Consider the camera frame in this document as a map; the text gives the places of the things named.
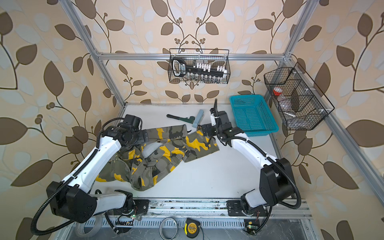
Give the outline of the teal plastic basket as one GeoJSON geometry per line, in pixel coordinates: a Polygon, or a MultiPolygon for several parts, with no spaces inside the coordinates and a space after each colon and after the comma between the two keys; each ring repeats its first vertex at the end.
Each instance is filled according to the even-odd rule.
{"type": "Polygon", "coordinates": [[[267,136],[279,130],[263,96],[231,96],[230,103],[237,127],[249,137],[267,136]]]}

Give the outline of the camouflage yellow green trousers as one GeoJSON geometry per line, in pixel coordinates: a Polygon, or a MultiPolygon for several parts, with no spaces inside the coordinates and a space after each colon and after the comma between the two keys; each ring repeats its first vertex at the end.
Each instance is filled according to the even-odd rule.
{"type": "Polygon", "coordinates": [[[191,162],[219,151],[215,138],[186,125],[147,130],[149,141],[122,147],[105,165],[96,182],[130,183],[136,191],[146,191],[170,174],[181,162],[191,162]]]}

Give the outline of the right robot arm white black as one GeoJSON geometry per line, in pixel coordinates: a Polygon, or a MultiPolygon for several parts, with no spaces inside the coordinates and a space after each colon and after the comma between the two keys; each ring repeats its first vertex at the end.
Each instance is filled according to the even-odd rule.
{"type": "Polygon", "coordinates": [[[275,205],[299,209],[302,197],[289,161],[266,153],[252,142],[243,130],[233,127],[228,114],[218,110],[217,100],[210,109],[210,118],[211,123],[201,127],[203,134],[207,137],[217,137],[224,146],[240,152],[260,172],[258,187],[240,198],[242,214],[253,216],[263,207],[269,207],[268,214],[270,214],[275,205]]]}

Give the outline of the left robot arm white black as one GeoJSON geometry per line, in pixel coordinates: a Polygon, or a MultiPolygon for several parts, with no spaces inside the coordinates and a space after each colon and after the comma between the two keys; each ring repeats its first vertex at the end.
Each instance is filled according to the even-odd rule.
{"type": "Polygon", "coordinates": [[[120,123],[117,126],[110,126],[109,123],[102,126],[96,146],[70,174],[61,182],[49,184],[48,198],[31,221],[33,235],[48,235],[74,222],[82,224],[95,215],[114,209],[129,214],[135,211],[133,197],[129,192],[115,190],[111,194],[91,194],[96,178],[121,148],[132,148],[149,141],[149,134],[143,130],[141,118],[126,115],[118,120],[120,123]],[[50,207],[54,215],[68,221],[49,230],[39,230],[38,220],[46,207],[50,207]]]}

